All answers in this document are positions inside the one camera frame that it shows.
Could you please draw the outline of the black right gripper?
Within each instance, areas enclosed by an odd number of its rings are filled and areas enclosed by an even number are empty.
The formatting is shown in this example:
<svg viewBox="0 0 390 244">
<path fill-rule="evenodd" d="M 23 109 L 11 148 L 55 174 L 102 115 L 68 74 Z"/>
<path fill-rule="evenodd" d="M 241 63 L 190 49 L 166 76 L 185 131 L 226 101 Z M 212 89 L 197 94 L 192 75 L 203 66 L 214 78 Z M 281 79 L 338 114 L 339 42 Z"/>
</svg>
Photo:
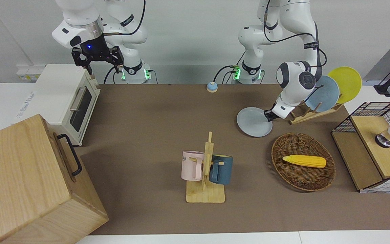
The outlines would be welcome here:
<svg viewBox="0 0 390 244">
<path fill-rule="evenodd" d="M 91 62 L 104 61 L 112 64 L 117 74 L 121 72 L 124 66 L 124 56 L 119 46 L 109 48 L 105 41 L 105 34 L 101 34 L 92 40 L 87 40 L 79 44 L 80 48 L 73 47 L 71 55 L 74 63 L 93 75 Z"/>
</svg>

